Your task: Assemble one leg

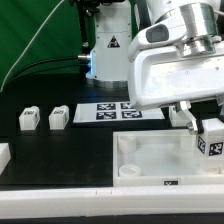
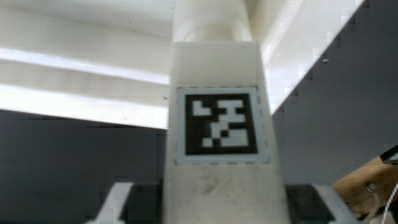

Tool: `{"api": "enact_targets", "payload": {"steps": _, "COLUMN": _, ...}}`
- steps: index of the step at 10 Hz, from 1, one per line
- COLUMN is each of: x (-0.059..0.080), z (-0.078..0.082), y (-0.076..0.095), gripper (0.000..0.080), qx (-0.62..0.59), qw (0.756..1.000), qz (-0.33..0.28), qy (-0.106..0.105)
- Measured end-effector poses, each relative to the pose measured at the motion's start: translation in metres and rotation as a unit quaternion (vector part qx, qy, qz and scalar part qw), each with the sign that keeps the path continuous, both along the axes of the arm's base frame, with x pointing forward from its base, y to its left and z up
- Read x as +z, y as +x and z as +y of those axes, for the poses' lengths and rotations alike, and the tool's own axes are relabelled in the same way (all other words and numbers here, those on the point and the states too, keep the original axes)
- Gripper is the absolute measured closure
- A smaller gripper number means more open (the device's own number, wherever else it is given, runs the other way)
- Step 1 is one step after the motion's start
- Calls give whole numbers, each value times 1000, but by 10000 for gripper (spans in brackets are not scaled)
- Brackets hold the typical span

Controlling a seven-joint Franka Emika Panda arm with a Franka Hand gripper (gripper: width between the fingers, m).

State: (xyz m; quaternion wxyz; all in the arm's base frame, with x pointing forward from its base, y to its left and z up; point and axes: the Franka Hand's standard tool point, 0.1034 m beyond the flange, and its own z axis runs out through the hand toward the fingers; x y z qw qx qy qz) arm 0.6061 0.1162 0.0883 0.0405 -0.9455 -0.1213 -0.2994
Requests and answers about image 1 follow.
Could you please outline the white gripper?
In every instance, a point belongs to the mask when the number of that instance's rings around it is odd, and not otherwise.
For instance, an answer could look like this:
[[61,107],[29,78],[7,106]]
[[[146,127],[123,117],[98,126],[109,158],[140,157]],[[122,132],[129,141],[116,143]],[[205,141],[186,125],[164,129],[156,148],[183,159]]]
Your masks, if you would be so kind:
[[190,102],[224,95],[224,41],[215,38],[215,52],[183,57],[176,44],[183,26],[158,24],[141,30],[128,50],[128,92],[131,105],[147,110],[175,105],[191,135],[203,134],[201,120],[190,112]]

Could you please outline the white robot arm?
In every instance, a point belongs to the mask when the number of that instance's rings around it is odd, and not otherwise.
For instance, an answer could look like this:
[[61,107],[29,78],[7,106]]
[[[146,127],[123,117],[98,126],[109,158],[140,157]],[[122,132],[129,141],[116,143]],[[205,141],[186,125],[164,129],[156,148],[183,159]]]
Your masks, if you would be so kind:
[[221,0],[129,0],[99,5],[87,80],[126,87],[137,110],[174,106],[189,130],[203,124],[195,102],[224,103],[224,40],[216,15]]

